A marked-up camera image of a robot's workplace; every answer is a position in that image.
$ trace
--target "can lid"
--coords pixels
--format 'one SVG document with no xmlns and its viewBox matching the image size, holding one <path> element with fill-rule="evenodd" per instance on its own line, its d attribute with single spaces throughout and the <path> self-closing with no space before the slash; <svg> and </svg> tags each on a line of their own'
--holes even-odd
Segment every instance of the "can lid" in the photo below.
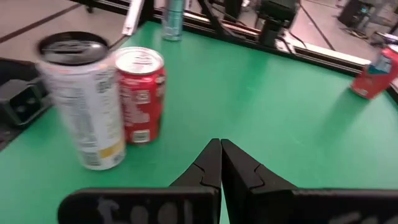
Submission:
<svg viewBox="0 0 398 224">
<path fill-rule="evenodd" d="M 152 73 L 164 65 L 162 56 L 145 47 L 126 47 L 116 52 L 115 66 L 135 75 Z"/>
<path fill-rule="evenodd" d="M 394 44 L 389 44 L 388 47 L 393 50 L 395 53 L 398 53 L 398 46 Z"/>
<path fill-rule="evenodd" d="M 45 37 L 37 44 L 42 60 L 58 65 L 87 65 L 105 58 L 106 40 L 87 32 L 62 32 Z"/>
</svg>

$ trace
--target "floor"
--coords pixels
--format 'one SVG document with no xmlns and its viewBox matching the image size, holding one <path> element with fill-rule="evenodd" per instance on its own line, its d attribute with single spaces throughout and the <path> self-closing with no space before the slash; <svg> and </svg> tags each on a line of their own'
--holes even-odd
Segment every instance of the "floor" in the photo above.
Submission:
<svg viewBox="0 0 398 224">
<path fill-rule="evenodd" d="M 156 6 L 163 5 L 163 2 L 164 0 L 157 0 Z M 40 38 L 67 30 L 93 32 L 107 38 L 110 42 L 118 39 L 124 16 L 100 9 L 95 9 L 93 14 L 89 14 L 84 7 L 80 6 L 41 26 L 4 41 L 4 37 L 8 34 L 56 12 L 69 9 L 75 4 L 67 0 L 1 0 L 0 57 L 35 60 L 33 48 Z M 24 16 L 19 16 L 15 11 L 9 10 L 15 8 L 28 9 L 28 11 Z M 192 11 L 200 12 L 200 7 L 195 0 Z M 304 42 L 372 60 L 379 49 L 340 30 L 343 25 L 333 17 L 338 15 L 339 11 L 333 0 L 302 0 L 302 8 L 298 12 L 291 32 Z M 252 27 L 254 27 L 255 19 L 256 14 L 250 7 L 246 8 L 239 18 Z"/>
</svg>

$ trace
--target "soda can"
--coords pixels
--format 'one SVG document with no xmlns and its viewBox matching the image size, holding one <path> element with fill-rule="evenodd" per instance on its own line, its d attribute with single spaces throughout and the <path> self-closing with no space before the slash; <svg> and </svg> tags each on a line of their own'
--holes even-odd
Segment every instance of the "soda can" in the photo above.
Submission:
<svg viewBox="0 0 398 224">
<path fill-rule="evenodd" d="M 120 99 L 126 141 L 153 141 L 159 134 L 163 111 L 166 71 L 155 50 L 127 47 L 116 52 Z"/>
<path fill-rule="evenodd" d="M 81 164 L 105 170 L 125 156 L 119 84 L 107 41 L 86 32 L 64 32 L 37 45 L 38 71 L 72 134 Z"/>
<path fill-rule="evenodd" d="M 363 68 L 351 84 L 351 89 L 362 97 L 372 99 L 389 88 L 397 74 L 398 46 L 390 44 Z"/>
</svg>

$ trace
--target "green tabletop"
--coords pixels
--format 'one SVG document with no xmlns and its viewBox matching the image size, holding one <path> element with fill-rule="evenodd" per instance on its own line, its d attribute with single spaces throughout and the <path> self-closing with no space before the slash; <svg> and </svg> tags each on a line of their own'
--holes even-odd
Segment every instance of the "green tabletop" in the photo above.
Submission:
<svg viewBox="0 0 398 224">
<path fill-rule="evenodd" d="M 85 187 L 166 187 L 211 138 L 232 140 L 299 187 L 398 189 L 398 114 L 387 93 L 368 101 L 338 72 L 189 32 L 167 42 L 160 28 L 149 22 L 124 44 L 164 56 L 159 138 L 129 146 L 113 169 L 87 170 L 50 109 L 0 152 L 0 223 L 56 223 L 61 200 Z"/>
</svg>

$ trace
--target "red can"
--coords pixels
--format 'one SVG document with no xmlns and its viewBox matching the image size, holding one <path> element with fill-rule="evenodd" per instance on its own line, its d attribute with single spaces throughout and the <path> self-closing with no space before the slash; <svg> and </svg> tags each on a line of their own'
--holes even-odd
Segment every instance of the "red can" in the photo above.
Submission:
<svg viewBox="0 0 398 224">
<path fill-rule="evenodd" d="M 371 99 L 390 87 L 398 75 L 398 46 L 388 45 L 377 59 L 365 66 L 355 78 L 351 89 L 357 94 Z"/>
<path fill-rule="evenodd" d="M 166 71 L 155 50 L 127 47 L 116 52 L 124 134 L 130 143 L 151 142 L 159 134 Z"/>
</svg>

